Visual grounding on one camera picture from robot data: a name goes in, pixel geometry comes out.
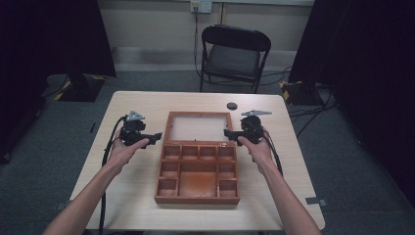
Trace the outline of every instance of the black curtain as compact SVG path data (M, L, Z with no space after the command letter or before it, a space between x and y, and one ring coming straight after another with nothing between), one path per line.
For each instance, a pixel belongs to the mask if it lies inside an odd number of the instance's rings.
M0 143L39 99L46 78L69 72L115 76L97 1L0 1Z
M415 206L415 1L315 0L290 82L335 86L360 140Z

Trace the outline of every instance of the baseboard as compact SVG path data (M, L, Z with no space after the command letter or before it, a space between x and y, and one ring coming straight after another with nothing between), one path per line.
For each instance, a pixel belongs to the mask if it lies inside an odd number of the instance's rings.
M112 50L116 71L191 71L195 69L193 50L142 49L114 47ZM290 67L297 51L271 51L265 71L281 71ZM202 50L198 50L197 68L201 68Z

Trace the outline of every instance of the forearm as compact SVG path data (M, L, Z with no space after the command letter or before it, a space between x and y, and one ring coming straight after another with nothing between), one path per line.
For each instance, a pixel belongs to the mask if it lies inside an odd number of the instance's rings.
M315 221L293 193L277 167L269 164L263 168L263 172L286 233L321 234Z
M78 196L49 224L44 234L82 234L107 187L116 176L116 167L106 164Z

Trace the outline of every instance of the human arm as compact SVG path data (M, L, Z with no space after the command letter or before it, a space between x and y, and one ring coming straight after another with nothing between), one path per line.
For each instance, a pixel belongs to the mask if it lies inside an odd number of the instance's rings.
M116 133L116 140L113 143L108 162L73 201L58 214L43 234L82 234L110 183L121 173L122 168L128 164L135 151L146 146L149 142L149 139L143 139L131 146L125 146L117 138L118 136L119 131Z
M251 143L243 136L238 137L238 140L248 148L259 172L264 176L286 233L288 235L321 234L314 219L272 161L271 151L265 139L262 138L258 144Z

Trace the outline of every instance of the gray carpet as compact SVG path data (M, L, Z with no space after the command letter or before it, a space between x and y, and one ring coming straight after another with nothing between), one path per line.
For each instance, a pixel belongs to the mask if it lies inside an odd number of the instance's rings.
M266 76L261 83L280 77ZM49 77L45 94L63 79L63 75ZM41 234L56 216L56 204L69 199L117 90L197 92L199 80L195 71L123 71L105 82L95 103L56 102L48 97L42 116L16 146L11 162L0 165L0 234ZM205 84L205 92L252 91L249 86ZM281 91L274 83L260 86L258 93ZM321 90L324 99L328 93ZM289 106L288 110L314 108ZM296 132L311 117L293 117ZM328 203L322 207L323 234L415 234L414 211L382 166L360 147L353 125L338 108L317 116L299 142L316 194Z

